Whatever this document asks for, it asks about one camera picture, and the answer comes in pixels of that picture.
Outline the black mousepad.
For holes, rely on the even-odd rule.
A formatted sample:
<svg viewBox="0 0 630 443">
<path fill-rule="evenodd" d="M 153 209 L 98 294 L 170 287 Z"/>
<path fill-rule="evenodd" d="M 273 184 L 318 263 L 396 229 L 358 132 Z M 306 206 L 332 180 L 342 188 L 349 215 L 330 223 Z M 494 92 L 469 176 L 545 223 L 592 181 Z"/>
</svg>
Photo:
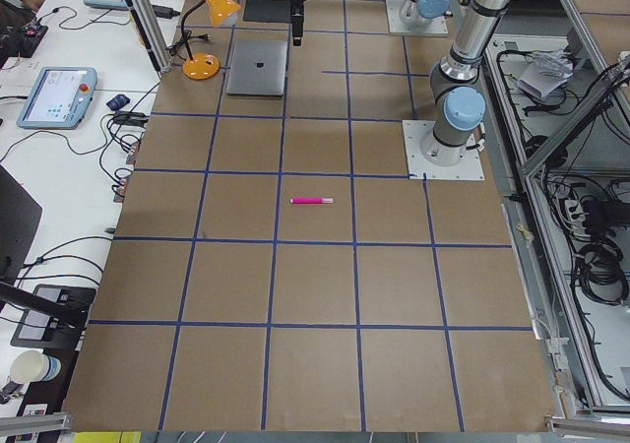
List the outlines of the black mousepad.
<svg viewBox="0 0 630 443">
<path fill-rule="evenodd" d="M 245 22 L 279 23 L 290 22 L 290 5 L 286 0 L 246 0 L 243 12 Z"/>
</svg>

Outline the teach pendant near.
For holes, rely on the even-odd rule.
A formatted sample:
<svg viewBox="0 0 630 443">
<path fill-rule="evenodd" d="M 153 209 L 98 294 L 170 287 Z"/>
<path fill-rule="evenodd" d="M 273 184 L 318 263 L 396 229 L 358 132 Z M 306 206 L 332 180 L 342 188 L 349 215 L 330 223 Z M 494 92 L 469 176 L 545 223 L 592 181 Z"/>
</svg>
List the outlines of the teach pendant near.
<svg viewBox="0 0 630 443">
<path fill-rule="evenodd" d="M 72 130 L 84 119 L 97 86 L 92 67 L 44 67 L 18 117 L 24 129 Z"/>
</svg>

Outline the black power adapter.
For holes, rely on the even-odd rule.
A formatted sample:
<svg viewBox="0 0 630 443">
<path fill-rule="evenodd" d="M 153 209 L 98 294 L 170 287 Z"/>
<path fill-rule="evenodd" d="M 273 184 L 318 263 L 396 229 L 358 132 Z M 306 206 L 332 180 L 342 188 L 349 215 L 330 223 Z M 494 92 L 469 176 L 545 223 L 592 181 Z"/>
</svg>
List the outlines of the black power adapter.
<svg viewBox="0 0 630 443">
<path fill-rule="evenodd" d="M 157 18 L 170 20 L 180 15 L 179 11 L 167 6 L 153 4 L 152 9 Z"/>
</svg>

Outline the pink pen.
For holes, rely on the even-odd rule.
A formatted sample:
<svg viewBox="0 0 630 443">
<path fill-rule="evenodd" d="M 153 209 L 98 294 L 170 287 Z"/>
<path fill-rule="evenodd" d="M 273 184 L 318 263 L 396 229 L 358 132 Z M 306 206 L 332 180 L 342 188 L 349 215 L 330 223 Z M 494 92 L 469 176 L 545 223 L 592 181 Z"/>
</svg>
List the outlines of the pink pen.
<svg viewBox="0 0 630 443">
<path fill-rule="evenodd" d="M 293 197 L 289 199 L 292 205 L 331 205 L 334 199 L 330 197 Z"/>
</svg>

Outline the small dark blue pouch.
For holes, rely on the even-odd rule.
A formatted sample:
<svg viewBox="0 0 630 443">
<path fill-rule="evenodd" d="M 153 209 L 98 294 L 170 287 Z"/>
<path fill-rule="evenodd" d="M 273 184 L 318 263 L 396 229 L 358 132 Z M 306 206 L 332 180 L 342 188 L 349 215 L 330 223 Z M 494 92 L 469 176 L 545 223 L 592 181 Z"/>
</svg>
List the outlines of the small dark blue pouch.
<svg viewBox="0 0 630 443">
<path fill-rule="evenodd" d="M 127 95 L 119 94 L 119 95 L 114 96 L 112 99 L 110 99 L 106 103 L 106 106 L 111 111 L 117 111 L 117 110 L 122 109 L 129 103 L 130 103 L 130 98 Z"/>
</svg>

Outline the aluminium frame post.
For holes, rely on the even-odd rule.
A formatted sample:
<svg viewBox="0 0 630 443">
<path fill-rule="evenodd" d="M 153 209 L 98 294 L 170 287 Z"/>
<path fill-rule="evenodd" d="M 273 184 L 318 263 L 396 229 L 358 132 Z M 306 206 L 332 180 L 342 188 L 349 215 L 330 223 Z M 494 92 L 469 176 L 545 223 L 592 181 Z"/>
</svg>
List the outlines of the aluminium frame post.
<svg viewBox="0 0 630 443">
<path fill-rule="evenodd" d="M 163 74 L 171 68 L 171 58 L 150 0 L 124 0 L 154 69 Z"/>
</svg>

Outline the white power strip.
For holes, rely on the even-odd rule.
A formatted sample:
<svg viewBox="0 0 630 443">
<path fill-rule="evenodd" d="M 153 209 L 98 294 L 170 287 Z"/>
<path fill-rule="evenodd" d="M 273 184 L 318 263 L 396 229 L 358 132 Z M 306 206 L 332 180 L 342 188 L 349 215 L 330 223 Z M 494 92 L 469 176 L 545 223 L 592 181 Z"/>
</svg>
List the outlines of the white power strip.
<svg viewBox="0 0 630 443">
<path fill-rule="evenodd" d="M 582 204 L 579 200 L 575 199 L 564 199 L 562 201 L 562 209 L 566 216 L 567 221 L 574 226 L 582 226 L 585 219 L 586 214 L 582 207 Z"/>
</svg>

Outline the white paper cup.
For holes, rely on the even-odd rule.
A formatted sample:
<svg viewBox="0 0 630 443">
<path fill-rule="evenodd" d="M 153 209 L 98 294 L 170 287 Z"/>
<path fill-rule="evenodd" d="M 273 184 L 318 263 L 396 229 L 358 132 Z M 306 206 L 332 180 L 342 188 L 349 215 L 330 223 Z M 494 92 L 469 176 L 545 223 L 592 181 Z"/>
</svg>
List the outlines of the white paper cup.
<svg viewBox="0 0 630 443">
<path fill-rule="evenodd" d="M 18 384 L 46 382 L 54 379 L 61 368 L 59 358 L 36 350 L 27 350 L 14 359 L 9 376 Z"/>
</svg>

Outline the grey closed laptop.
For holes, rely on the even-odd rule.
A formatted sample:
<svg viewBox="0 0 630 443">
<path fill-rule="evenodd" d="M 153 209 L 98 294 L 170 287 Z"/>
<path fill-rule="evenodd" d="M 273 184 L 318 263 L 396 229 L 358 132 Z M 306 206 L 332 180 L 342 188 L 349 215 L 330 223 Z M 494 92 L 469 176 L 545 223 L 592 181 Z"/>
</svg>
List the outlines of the grey closed laptop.
<svg viewBox="0 0 630 443">
<path fill-rule="evenodd" d="M 286 51 L 284 40 L 238 39 L 232 51 L 226 93 L 282 96 Z"/>
</svg>

